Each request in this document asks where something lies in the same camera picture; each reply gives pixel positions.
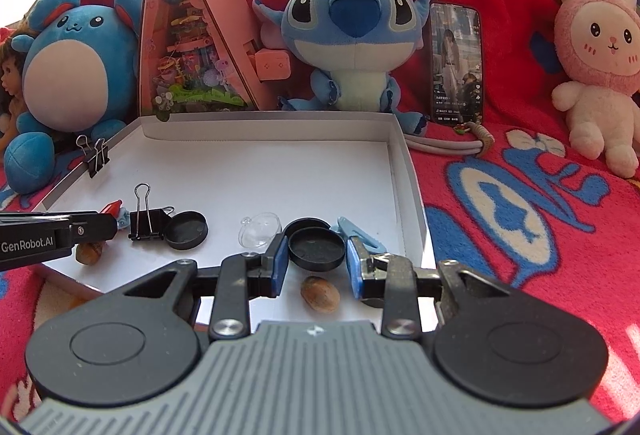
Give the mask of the pink bunny plush toy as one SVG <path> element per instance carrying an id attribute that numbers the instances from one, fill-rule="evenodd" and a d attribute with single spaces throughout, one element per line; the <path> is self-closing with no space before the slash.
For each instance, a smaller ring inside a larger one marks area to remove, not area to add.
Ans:
<path id="1" fill-rule="evenodd" d="M 630 178 L 639 167 L 639 15 L 637 0 L 561 0 L 554 45 L 570 80 L 552 91 L 566 114 L 570 147 Z"/>

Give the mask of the clear plastic dome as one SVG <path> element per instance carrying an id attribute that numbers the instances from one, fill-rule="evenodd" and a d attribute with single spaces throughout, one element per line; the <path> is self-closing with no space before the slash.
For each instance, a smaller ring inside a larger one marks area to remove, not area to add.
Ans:
<path id="1" fill-rule="evenodd" d="M 281 231 L 279 216 L 272 212 L 262 212 L 241 219 L 238 241 L 245 250 L 260 251 L 268 247 Z"/>

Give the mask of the brown walnut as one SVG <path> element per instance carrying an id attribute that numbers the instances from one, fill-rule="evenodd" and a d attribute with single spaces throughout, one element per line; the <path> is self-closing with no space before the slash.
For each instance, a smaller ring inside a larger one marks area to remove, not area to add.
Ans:
<path id="1" fill-rule="evenodd" d="M 321 277 L 307 277 L 300 285 L 300 296 L 314 311 L 333 314 L 341 303 L 341 294 L 335 285 Z"/>
<path id="2" fill-rule="evenodd" d="M 84 242 L 76 245 L 76 261 L 85 266 L 96 265 L 101 259 L 105 241 Z"/>

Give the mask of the black oval cap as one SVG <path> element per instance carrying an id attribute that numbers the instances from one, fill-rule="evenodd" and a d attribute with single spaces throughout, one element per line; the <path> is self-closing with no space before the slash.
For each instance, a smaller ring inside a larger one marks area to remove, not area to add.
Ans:
<path id="1" fill-rule="evenodd" d="M 165 229 L 165 242 L 175 250 L 190 250 L 200 245 L 208 235 L 208 225 L 203 214 L 183 211 L 171 218 Z"/>

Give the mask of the Stitch plush toy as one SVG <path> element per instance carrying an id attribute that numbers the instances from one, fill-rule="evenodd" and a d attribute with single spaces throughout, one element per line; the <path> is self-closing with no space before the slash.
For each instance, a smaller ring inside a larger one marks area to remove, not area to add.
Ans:
<path id="1" fill-rule="evenodd" d="M 392 71 L 423 47 L 423 28 L 435 0 L 288 0 L 274 10 L 259 0 L 254 12 L 280 31 L 286 48 L 310 65 L 312 97 L 281 98 L 286 110 L 393 114 L 402 132 L 420 136 L 427 117 L 398 108 Z"/>

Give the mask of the red plastic piece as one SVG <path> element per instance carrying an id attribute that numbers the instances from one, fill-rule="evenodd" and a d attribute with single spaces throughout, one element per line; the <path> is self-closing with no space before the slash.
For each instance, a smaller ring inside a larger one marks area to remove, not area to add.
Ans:
<path id="1" fill-rule="evenodd" d="M 115 200 L 110 203 L 107 203 L 107 205 L 100 211 L 100 213 L 111 215 L 113 216 L 113 218 L 118 218 L 121 208 L 122 208 L 122 200 Z"/>

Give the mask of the smartphone with screen on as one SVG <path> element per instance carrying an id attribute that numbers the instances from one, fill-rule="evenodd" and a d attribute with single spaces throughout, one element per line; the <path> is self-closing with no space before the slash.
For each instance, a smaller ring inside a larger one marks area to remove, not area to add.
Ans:
<path id="1" fill-rule="evenodd" d="M 471 7 L 431 8 L 432 119 L 461 126 L 482 121 L 484 73 L 480 14 Z"/>

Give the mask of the round blue plush toy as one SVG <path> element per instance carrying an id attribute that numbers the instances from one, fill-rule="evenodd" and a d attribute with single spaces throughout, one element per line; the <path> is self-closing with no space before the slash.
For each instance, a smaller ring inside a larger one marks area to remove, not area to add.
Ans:
<path id="1" fill-rule="evenodd" d="M 23 56 L 17 134 L 3 154 L 9 187 L 38 192 L 54 174 L 58 136 L 108 140 L 125 126 L 137 94 L 143 0 L 91 5 L 37 0 L 28 30 L 12 36 Z"/>

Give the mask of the brown haired doll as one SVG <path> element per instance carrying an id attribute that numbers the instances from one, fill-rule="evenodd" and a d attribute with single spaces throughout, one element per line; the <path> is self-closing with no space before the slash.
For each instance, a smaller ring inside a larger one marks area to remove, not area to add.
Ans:
<path id="1" fill-rule="evenodd" d="M 26 54 L 15 51 L 13 32 L 1 44 L 1 88 L 3 91 L 1 111 L 1 153 L 18 135 L 17 118 L 27 111 L 23 97 L 22 74 Z"/>

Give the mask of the light blue plastic clip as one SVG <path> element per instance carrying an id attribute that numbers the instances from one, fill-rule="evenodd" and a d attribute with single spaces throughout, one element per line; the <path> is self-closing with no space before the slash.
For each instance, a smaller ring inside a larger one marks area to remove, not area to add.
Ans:
<path id="1" fill-rule="evenodd" d="M 129 229 L 130 228 L 130 213 L 126 208 L 120 208 L 116 217 L 117 229 Z"/>
<path id="2" fill-rule="evenodd" d="M 378 241 L 378 239 L 366 233 L 345 216 L 337 218 L 334 230 L 345 240 L 357 237 L 364 247 L 372 254 L 383 254 L 386 252 L 386 247 L 381 241 Z"/>

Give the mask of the black binder clip on box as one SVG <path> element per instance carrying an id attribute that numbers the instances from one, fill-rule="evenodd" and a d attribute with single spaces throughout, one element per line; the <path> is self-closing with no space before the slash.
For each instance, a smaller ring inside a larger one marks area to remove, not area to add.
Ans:
<path id="1" fill-rule="evenodd" d="M 84 156 L 82 162 L 84 162 L 91 178 L 95 177 L 110 162 L 108 146 L 104 138 L 100 137 L 92 142 L 87 135 L 79 135 L 76 145 L 82 151 Z"/>

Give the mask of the white cardboard box tray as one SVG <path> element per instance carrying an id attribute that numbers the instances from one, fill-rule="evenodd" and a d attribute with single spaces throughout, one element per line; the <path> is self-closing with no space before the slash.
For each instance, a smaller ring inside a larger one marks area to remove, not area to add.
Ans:
<path id="1" fill-rule="evenodd" d="M 347 218 L 413 264 L 435 263 L 416 171 L 394 116 L 373 112 L 215 112 L 144 117 L 108 144 L 96 175 L 73 169 L 41 210 L 196 211 L 208 234 L 190 259 L 216 266 L 242 249 L 244 218 Z"/>

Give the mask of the pink triangular toy house box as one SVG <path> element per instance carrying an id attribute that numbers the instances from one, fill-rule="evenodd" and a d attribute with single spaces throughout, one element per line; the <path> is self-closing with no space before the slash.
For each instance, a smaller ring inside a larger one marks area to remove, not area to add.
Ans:
<path id="1" fill-rule="evenodd" d="M 144 0 L 142 116 L 277 108 L 280 88 L 259 66 L 285 73 L 288 58 L 262 48 L 247 0 Z"/>

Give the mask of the large black binder clip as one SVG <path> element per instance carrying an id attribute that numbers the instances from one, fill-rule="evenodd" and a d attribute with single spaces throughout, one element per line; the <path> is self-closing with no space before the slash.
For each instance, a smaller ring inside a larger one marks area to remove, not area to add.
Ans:
<path id="1" fill-rule="evenodd" d="M 150 206 L 151 186 L 146 183 L 134 187 L 137 209 L 129 214 L 129 235 L 132 241 L 163 240 L 174 207 L 152 208 Z"/>

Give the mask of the black round cap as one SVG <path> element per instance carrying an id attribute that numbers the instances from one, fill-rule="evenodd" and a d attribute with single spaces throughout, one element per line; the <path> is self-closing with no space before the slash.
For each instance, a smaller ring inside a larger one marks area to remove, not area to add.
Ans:
<path id="1" fill-rule="evenodd" d="M 340 266 L 345 259 L 345 241 L 333 230 L 307 227 L 297 230 L 288 241 L 290 260 L 298 267 L 325 273 Z"/>
<path id="2" fill-rule="evenodd" d="M 305 228 L 330 229 L 331 225 L 318 217 L 301 217 L 294 219 L 294 221 L 290 221 L 283 230 L 283 233 L 288 238 L 291 238 L 293 233 Z"/>
<path id="3" fill-rule="evenodd" d="M 384 307 L 384 299 L 379 299 L 378 297 L 370 297 L 370 299 L 362 299 L 361 303 L 363 305 L 367 305 L 372 308 L 383 308 Z"/>

